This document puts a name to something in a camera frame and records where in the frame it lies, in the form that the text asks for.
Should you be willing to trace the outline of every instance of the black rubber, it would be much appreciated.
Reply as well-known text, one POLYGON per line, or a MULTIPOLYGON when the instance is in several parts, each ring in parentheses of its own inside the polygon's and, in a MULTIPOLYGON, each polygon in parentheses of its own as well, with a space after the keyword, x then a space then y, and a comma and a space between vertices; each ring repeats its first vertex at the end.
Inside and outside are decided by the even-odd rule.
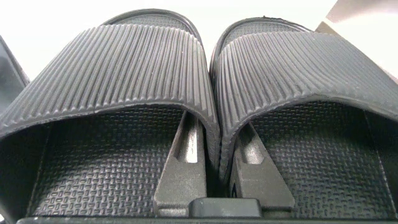
POLYGON ((295 24, 293 22, 285 21, 279 18, 268 18, 268 17, 259 17, 259 18, 250 18, 243 19, 241 21, 235 22, 230 25, 221 35, 221 37, 217 41, 217 45, 213 51, 213 55, 211 56, 210 61, 210 76, 211 81, 214 82, 215 79, 213 77, 216 74, 214 69, 217 68, 218 56, 221 51, 224 49, 226 45, 228 45, 232 40, 237 39, 238 37, 248 35, 248 34, 257 34, 260 32, 283 32, 283 31, 307 31, 310 32, 309 29, 304 26, 295 24))
POLYGON ((153 217, 184 110, 206 128, 207 148, 219 151, 196 37, 137 24, 82 32, 0 117, 0 212, 12 219, 26 210, 28 217, 153 217), (13 186, 15 176, 24 186, 13 186), (13 188, 18 198, 8 193, 13 188))
POLYGON ((369 126, 396 124, 398 86, 340 37, 272 26, 228 44, 224 33, 213 54, 220 179, 228 182, 236 136, 251 122, 295 197, 295 218, 397 218, 398 189, 386 176, 394 166, 381 158, 398 152, 380 148, 387 140, 374 141, 369 126))

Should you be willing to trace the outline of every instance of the black slide sandal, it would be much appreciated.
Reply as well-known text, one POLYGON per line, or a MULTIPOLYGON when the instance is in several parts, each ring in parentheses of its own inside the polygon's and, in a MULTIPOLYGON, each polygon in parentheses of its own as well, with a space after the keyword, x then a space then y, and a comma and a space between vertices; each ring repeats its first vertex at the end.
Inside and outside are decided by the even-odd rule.
POLYGON ((211 77, 231 196, 270 217, 396 219, 398 86, 332 35, 254 30, 221 49, 225 37, 211 77))
POLYGON ((202 124, 220 145, 194 35, 118 24, 71 41, 0 117, 4 218, 187 216, 206 197, 202 124))

